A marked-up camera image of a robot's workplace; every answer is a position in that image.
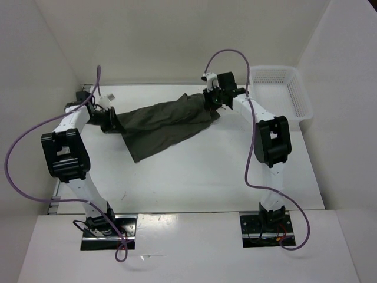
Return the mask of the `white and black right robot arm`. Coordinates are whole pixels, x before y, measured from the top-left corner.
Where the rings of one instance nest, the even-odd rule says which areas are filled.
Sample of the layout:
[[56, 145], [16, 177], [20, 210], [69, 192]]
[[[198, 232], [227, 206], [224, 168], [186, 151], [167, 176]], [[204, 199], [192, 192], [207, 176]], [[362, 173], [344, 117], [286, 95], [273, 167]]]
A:
[[238, 88], [231, 72], [219, 75], [207, 72], [201, 79], [206, 83], [205, 108], [216, 110], [228, 106], [253, 125], [253, 153], [262, 165], [261, 186], [269, 188], [259, 203], [258, 223], [261, 232], [271, 232], [279, 227], [286, 213], [281, 192], [283, 169], [292, 152], [288, 119], [268, 112], [245, 88]]

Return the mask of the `dark olive green shorts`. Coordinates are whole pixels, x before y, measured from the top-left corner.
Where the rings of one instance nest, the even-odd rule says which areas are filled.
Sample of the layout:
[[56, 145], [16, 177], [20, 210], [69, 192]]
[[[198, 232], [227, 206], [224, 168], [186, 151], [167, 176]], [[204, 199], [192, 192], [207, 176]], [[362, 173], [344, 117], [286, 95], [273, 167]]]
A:
[[209, 128], [220, 114], [204, 108], [204, 95], [184, 93], [176, 101], [158, 103], [117, 115], [120, 133], [138, 163]]

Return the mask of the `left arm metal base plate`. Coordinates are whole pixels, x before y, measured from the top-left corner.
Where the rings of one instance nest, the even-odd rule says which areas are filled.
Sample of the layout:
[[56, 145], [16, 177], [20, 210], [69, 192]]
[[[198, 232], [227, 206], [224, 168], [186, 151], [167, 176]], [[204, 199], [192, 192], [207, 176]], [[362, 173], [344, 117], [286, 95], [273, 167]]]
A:
[[[135, 249], [137, 219], [137, 215], [115, 215], [114, 224], [125, 238], [129, 250]], [[74, 222], [82, 232], [81, 251], [115, 251], [120, 247], [121, 238], [113, 227], [99, 230], [88, 227], [83, 221]]]

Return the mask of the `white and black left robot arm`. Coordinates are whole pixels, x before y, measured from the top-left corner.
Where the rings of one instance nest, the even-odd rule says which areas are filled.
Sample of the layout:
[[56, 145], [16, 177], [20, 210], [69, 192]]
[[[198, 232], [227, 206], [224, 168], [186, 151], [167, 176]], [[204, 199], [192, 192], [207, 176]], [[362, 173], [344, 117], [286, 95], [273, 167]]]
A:
[[65, 105], [66, 116], [51, 133], [41, 136], [42, 149], [49, 173], [65, 183], [78, 199], [84, 200], [85, 225], [90, 232], [114, 235], [118, 222], [110, 204], [100, 195], [90, 176], [91, 162], [81, 138], [86, 124], [100, 126], [103, 132], [116, 132], [119, 122], [111, 102], [113, 94], [100, 97], [97, 103], [88, 101], [87, 91], [76, 93], [76, 100]]

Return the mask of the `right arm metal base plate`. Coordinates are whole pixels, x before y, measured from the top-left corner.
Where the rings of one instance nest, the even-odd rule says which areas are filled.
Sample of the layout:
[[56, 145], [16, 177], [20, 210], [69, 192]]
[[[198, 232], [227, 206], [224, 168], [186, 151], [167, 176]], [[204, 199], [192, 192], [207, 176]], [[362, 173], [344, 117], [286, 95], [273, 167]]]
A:
[[239, 216], [243, 248], [264, 248], [279, 246], [296, 246], [293, 226], [289, 214], [281, 223], [270, 228], [263, 228], [257, 213], [241, 213]]

